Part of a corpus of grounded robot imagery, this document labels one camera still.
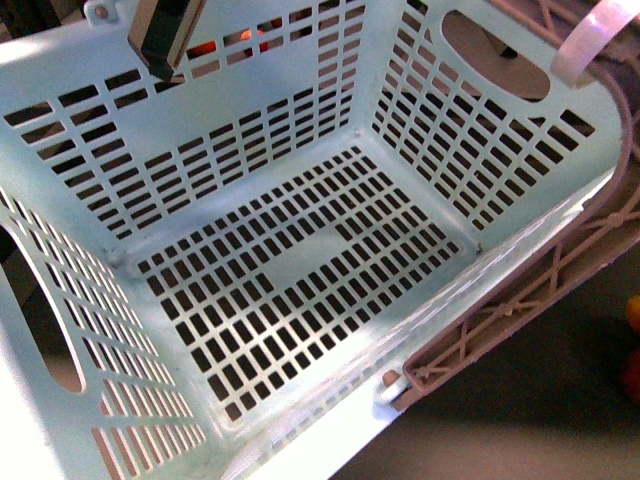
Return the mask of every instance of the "laundry basket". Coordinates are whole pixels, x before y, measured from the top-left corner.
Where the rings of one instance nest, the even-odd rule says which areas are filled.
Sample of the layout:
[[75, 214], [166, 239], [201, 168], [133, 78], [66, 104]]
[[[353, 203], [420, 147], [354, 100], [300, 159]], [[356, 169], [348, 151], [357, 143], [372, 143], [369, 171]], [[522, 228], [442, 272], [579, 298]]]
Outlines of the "laundry basket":
[[624, 173], [617, 84], [490, 3], [210, 0], [172, 82], [101, 5], [0, 46], [0, 234], [52, 319], [0, 273], [0, 348], [69, 478], [246, 476]]

